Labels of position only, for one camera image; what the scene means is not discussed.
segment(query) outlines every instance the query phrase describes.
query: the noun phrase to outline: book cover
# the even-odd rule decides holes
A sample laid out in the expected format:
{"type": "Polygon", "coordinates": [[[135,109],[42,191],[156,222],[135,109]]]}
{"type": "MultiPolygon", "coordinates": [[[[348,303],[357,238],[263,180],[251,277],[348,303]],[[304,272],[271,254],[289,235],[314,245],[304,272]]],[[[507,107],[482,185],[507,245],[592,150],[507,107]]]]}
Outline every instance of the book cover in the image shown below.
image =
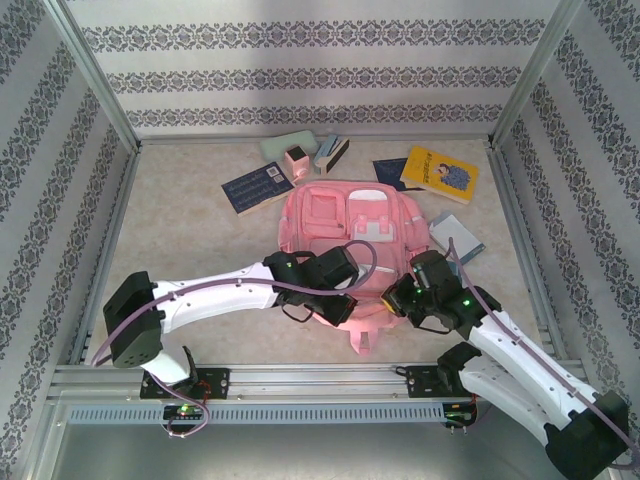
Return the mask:
{"type": "Polygon", "coordinates": [[[390,185],[399,192],[406,192],[407,190],[422,190],[418,187],[407,187],[407,185],[400,180],[400,175],[402,175],[402,170],[406,163],[406,158],[374,160],[373,168],[376,171],[378,182],[390,185]]]}
{"type": "Polygon", "coordinates": [[[484,243],[451,212],[443,212],[429,222],[429,235],[445,251],[449,248],[449,238],[453,238],[453,245],[463,265],[485,249],[484,243]]]}
{"type": "Polygon", "coordinates": [[[293,184],[276,162],[222,185],[222,190],[238,215],[275,202],[293,189],[293,184]]]}
{"type": "Polygon", "coordinates": [[[400,179],[468,204],[478,179],[478,167],[422,147],[413,147],[400,179]]]}

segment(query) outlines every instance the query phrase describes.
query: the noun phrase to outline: backpack strap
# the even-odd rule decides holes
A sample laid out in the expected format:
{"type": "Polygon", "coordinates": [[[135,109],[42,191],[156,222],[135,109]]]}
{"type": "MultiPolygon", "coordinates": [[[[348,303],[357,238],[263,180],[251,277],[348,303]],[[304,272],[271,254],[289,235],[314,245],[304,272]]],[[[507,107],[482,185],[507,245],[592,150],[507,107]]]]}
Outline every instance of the backpack strap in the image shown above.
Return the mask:
{"type": "Polygon", "coordinates": [[[358,355],[369,355],[373,346],[378,341],[378,329],[368,332],[361,332],[359,330],[350,330],[351,346],[358,355]]]}

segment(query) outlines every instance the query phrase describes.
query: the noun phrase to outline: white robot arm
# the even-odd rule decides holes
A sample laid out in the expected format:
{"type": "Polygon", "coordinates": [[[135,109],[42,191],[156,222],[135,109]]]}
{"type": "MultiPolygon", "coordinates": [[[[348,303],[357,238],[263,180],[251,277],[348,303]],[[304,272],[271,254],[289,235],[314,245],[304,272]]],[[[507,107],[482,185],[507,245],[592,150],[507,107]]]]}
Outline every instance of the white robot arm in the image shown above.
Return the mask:
{"type": "MultiPolygon", "coordinates": [[[[161,342],[162,334],[235,310],[288,304],[305,305],[337,326],[356,304],[348,292],[368,280],[375,264],[374,253],[373,267],[356,284],[361,272],[343,247],[319,257],[277,252],[246,268],[190,281],[151,283],[146,272],[133,274],[105,305],[110,338],[94,364],[110,344],[116,367],[141,366],[174,389],[192,386],[197,372],[188,349],[161,342]],[[298,263],[300,257],[307,260],[298,263]],[[346,283],[351,286],[335,290],[346,283]]],[[[416,328],[436,316],[466,340],[438,359],[439,381],[448,391],[476,394],[503,410],[570,479],[594,478],[626,450],[621,438],[628,440],[629,412],[618,395],[599,395],[563,369],[487,292],[463,289],[438,252],[420,254],[411,265],[415,280],[405,275],[382,300],[416,328]]]]}
{"type": "MultiPolygon", "coordinates": [[[[459,262],[454,248],[451,254],[459,262]]],[[[382,298],[414,327],[435,316],[466,340],[438,359],[446,390],[467,391],[500,408],[538,439],[569,479],[595,478],[632,446],[629,408],[620,396],[600,395],[567,372],[491,295],[479,287],[462,288],[440,253],[429,250],[411,265],[415,280],[405,275],[382,298]]],[[[471,285],[468,278],[465,282],[471,285]]]]}

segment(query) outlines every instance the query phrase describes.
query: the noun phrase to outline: yellow book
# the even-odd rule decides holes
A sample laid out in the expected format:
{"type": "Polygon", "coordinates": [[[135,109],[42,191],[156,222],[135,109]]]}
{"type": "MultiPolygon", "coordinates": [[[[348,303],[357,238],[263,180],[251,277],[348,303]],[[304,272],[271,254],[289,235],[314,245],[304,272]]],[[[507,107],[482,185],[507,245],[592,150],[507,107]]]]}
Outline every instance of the yellow book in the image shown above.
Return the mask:
{"type": "Polygon", "coordinates": [[[478,179],[478,167],[445,157],[422,147],[413,147],[400,180],[468,204],[478,179]]]}

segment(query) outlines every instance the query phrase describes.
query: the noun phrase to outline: patterned wallpaper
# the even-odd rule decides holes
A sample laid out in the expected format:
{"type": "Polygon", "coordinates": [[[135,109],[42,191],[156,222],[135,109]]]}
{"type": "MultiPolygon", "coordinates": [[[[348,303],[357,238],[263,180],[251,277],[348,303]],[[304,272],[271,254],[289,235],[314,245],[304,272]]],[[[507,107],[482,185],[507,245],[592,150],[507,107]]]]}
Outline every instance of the patterned wallpaper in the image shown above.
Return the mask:
{"type": "Polygon", "coordinates": [[[639,32],[633,1],[585,2],[503,145],[567,349],[632,405],[636,439],[639,32]]]}
{"type": "Polygon", "coordinates": [[[16,478],[129,152],[35,0],[0,5],[0,479],[16,478]]]}
{"type": "Polygon", "coordinates": [[[558,0],[68,0],[138,135],[488,134],[558,0]]]}

